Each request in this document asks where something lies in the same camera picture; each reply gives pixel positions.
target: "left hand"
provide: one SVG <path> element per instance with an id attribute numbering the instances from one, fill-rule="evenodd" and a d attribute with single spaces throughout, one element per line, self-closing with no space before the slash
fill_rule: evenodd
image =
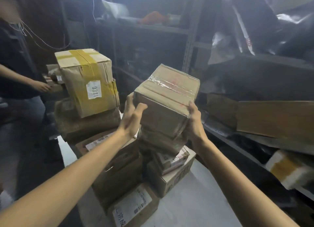
<path id="1" fill-rule="evenodd" d="M 132 138 L 139 129 L 143 111 L 147 109 L 147 105 L 139 103 L 135 108 L 133 104 L 133 93 L 127 96 L 122 120 L 118 130 L 122 131 L 128 138 Z"/>

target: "table surface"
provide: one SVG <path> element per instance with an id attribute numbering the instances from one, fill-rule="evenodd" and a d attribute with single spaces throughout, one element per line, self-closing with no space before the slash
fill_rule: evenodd
<path id="1" fill-rule="evenodd" d="M 58 136 L 64 165 L 68 166 L 76 155 L 69 145 Z M 90 188 L 78 203 L 85 226 L 114 226 Z M 191 171 L 160 200 L 158 210 L 142 225 L 143 227 L 191 227 L 191 226 L 241 226 L 226 197 L 212 174 L 197 160 Z"/>

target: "hand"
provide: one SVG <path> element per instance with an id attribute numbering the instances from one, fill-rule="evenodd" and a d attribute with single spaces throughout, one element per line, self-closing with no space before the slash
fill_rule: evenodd
<path id="1" fill-rule="evenodd" d="M 39 92 L 47 92 L 51 89 L 48 84 L 34 80 L 32 80 L 29 85 Z"/>
<path id="2" fill-rule="evenodd" d="M 147 109 L 147 105 L 143 103 L 139 103 L 135 109 L 133 93 L 129 94 L 125 102 L 124 113 L 118 130 L 123 131 L 131 139 L 139 129 L 139 123 L 145 109 Z"/>
<path id="3" fill-rule="evenodd" d="M 201 112 L 198 110 L 194 102 L 189 102 L 189 123 L 187 126 L 187 135 L 193 142 L 194 146 L 198 146 L 199 142 L 207 139 L 207 135 L 201 121 Z"/>

